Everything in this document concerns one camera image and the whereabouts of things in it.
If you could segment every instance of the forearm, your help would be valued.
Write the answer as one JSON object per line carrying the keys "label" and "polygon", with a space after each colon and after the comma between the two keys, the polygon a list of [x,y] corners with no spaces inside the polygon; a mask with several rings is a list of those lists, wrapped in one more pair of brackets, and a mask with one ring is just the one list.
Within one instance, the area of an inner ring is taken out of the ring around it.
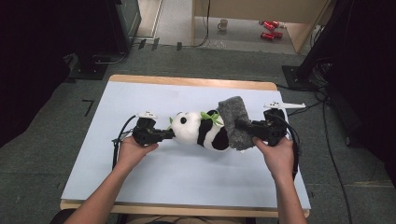
{"label": "forearm", "polygon": [[106,223],[127,172],[113,170],[99,188],[65,223]]}
{"label": "forearm", "polygon": [[306,223],[292,178],[276,179],[279,223]]}

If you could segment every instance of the white board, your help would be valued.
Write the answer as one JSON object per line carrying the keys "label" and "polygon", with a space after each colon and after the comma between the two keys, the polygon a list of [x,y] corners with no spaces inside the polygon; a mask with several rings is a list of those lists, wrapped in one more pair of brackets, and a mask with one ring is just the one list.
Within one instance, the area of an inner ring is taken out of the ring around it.
{"label": "white board", "polygon": [[[86,200],[111,171],[113,144],[125,121],[150,110],[156,129],[166,129],[178,112],[209,111],[234,96],[244,100],[249,119],[264,119],[265,103],[282,102],[278,91],[138,84],[109,81],[92,120],[62,199]],[[127,130],[135,126],[131,121]],[[295,179],[303,209],[310,209],[304,181]],[[118,203],[276,208],[276,190],[262,153],[217,152],[163,140],[125,180]]]}

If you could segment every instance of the stuffed animal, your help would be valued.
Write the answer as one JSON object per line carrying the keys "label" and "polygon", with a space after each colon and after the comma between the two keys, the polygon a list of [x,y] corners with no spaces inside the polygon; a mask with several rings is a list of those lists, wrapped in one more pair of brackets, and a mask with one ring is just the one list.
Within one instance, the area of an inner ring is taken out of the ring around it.
{"label": "stuffed animal", "polygon": [[224,150],[229,147],[227,131],[217,110],[209,112],[180,112],[171,119],[170,129],[175,140],[184,144],[198,144],[207,149]]}

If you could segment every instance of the gray cloth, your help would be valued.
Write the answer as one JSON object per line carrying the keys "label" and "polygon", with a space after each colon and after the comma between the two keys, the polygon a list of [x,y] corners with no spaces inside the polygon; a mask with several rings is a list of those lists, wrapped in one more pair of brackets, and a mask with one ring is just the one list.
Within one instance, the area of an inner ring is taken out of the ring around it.
{"label": "gray cloth", "polygon": [[224,121],[224,128],[227,131],[230,148],[245,150],[254,147],[252,141],[253,136],[246,131],[235,128],[235,121],[238,119],[250,122],[242,98],[240,96],[235,96],[219,102],[218,111]]}

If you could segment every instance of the wooden table edge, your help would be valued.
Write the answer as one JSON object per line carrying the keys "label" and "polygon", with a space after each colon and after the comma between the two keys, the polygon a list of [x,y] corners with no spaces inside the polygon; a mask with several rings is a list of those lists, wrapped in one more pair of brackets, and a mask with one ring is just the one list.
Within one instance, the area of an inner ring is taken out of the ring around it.
{"label": "wooden table edge", "polygon": [[[61,209],[77,209],[83,201],[61,200]],[[309,216],[309,209],[304,209],[305,217]],[[275,209],[265,208],[234,208],[234,207],[204,207],[177,205],[137,205],[131,203],[114,204],[111,213],[164,215],[164,216],[198,216],[198,217],[278,217]]]}
{"label": "wooden table edge", "polygon": [[234,89],[259,90],[259,91],[277,91],[276,84],[273,82],[194,78],[194,77],[154,77],[154,76],[116,74],[111,76],[109,81],[161,84],[161,85],[234,88]]}

